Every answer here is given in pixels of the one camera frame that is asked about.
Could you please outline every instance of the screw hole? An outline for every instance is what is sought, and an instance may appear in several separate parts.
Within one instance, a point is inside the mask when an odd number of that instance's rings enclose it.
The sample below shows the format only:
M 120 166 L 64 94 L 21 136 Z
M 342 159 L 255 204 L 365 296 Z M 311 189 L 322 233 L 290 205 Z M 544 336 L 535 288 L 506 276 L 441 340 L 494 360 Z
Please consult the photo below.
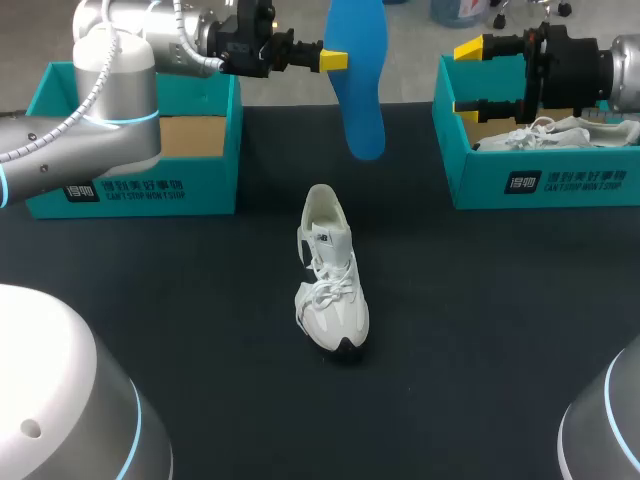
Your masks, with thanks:
M 42 435 L 42 430 L 40 429 L 38 422 L 31 419 L 22 422 L 20 425 L 20 431 L 29 438 L 40 438 L 40 435 Z

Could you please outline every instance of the shoe tongue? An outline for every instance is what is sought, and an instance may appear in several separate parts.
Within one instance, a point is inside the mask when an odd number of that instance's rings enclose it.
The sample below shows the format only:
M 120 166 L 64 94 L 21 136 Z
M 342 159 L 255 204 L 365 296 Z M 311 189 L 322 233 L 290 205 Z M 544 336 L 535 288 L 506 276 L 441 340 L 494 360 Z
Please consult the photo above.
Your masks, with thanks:
M 351 258 L 351 231 L 347 228 L 325 228 L 315 223 L 311 234 L 318 255 L 324 263 L 335 267 L 344 267 Z

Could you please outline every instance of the blue bottle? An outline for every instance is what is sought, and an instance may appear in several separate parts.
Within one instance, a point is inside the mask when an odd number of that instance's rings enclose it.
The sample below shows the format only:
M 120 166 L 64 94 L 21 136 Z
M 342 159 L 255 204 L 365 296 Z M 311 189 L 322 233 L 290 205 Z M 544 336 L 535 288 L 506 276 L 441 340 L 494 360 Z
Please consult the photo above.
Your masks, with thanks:
M 489 0 L 431 0 L 431 18 L 445 27 L 472 27 L 488 13 Z

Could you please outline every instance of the robotic arm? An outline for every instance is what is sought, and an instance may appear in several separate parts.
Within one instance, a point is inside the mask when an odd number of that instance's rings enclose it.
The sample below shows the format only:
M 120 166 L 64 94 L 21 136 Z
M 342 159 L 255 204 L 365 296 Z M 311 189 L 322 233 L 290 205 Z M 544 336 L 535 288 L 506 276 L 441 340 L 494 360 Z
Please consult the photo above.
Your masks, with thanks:
M 615 113 L 640 112 L 640 34 L 617 37 L 609 50 L 595 38 L 573 39 L 564 25 L 543 23 L 522 37 L 482 35 L 455 50 L 456 61 L 523 54 L 524 96 L 514 102 L 456 103 L 455 111 L 478 122 L 514 117 L 532 123 L 538 108 L 572 108 L 575 116 L 606 100 Z
M 78 98 L 93 91 L 108 37 L 102 0 L 82 0 L 73 19 Z M 184 48 L 184 40 L 207 65 Z M 95 104 L 60 138 L 39 149 L 23 147 L 51 137 L 64 118 L 0 119 L 0 208 L 35 195 L 105 175 L 152 168 L 160 159 L 155 73 L 206 77 L 224 74 L 266 78 L 289 65 L 312 72 L 347 68 L 346 53 L 323 42 L 294 42 L 294 30 L 274 32 L 271 0 L 238 0 L 237 14 L 220 22 L 210 9 L 148 0 L 111 0 L 118 53 Z

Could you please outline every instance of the teal box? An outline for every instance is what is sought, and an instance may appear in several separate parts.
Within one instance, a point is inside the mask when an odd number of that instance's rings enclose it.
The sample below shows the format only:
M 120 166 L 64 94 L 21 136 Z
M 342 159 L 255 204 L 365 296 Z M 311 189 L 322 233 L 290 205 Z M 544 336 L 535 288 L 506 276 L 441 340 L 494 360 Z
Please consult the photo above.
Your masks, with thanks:
M 476 152 L 455 101 L 516 100 L 524 59 L 440 59 L 433 120 L 458 209 L 640 205 L 640 147 Z
M 220 74 L 208 79 L 158 74 L 157 87 L 161 117 L 226 117 L 221 127 L 224 128 L 224 147 L 219 149 L 222 155 L 163 157 L 146 172 L 94 179 L 97 198 L 87 199 L 93 201 L 72 202 L 64 189 L 40 195 L 27 201 L 35 218 L 234 213 L 242 137 L 238 79 Z M 73 64 L 51 63 L 27 115 L 67 116 L 77 106 Z M 215 134 L 222 137 L 222 132 Z

